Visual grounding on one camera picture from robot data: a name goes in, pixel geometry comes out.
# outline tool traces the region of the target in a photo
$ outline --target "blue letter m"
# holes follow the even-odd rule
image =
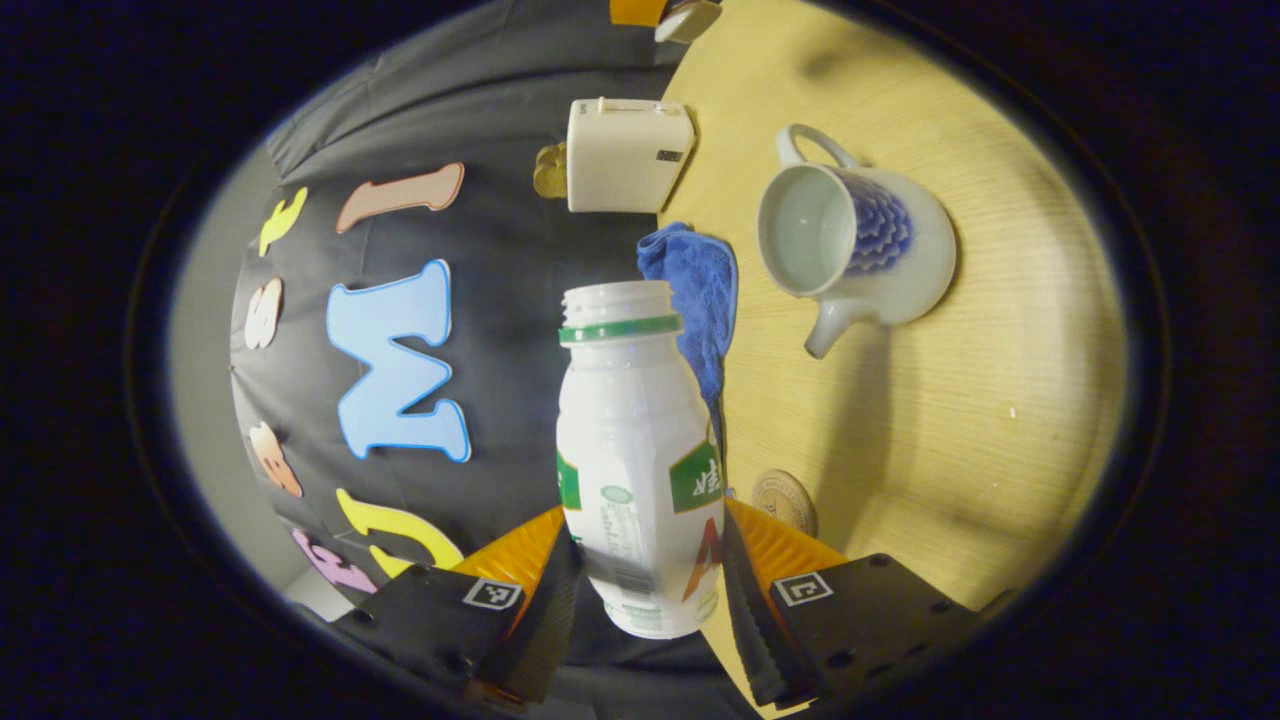
[[[431,260],[422,272],[366,290],[334,286],[325,325],[329,342],[369,365],[338,401],[338,425],[351,452],[364,460],[374,446],[430,447],[466,462],[471,441],[462,409],[440,400],[435,410],[406,415],[404,409],[447,383],[453,370],[415,352],[396,338],[417,336],[431,347],[449,337],[449,265]]]

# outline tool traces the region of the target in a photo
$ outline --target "blue cloth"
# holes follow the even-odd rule
[[[685,223],[671,223],[645,236],[636,246],[636,265],[648,281],[667,281],[672,306],[685,318],[685,333],[676,347],[698,378],[698,388],[724,447],[721,392],[724,389],[724,354],[733,340],[737,315],[737,263],[728,245],[698,234]]]

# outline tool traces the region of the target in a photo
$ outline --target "teapot spout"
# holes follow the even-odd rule
[[[822,360],[849,325],[872,319],[874,315],[876,309],[865,300],[856,297],[823,300],[818,304],[818,320],[809,333],[809,340],[804,342],[804,348],[814,360]]]

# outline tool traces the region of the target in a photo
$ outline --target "wooden table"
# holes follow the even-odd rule
[[[663,100],[690,108],[699,143],[659,225],[687,222],[737,255],[731,487],[750,501],[760,473],[792,473],[823,542],[887,552],[968,607],[1025,585],[1097,486],[1125,391],[1119,292],[1069,183],[945,68],[797,0],[724,0]],[[820,361],[803,348],[817,305],[771,284],[755,246],[790,122],[933,191],[959,238],[931,314],[855,325]],[[750,697],[723,601],[704,633]]]

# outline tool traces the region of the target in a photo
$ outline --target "plastic bottle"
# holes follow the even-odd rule
[[[724,479],[663,281],[564,293],[557,466],[564,518],[613,624],[672,639],[718,601]]]

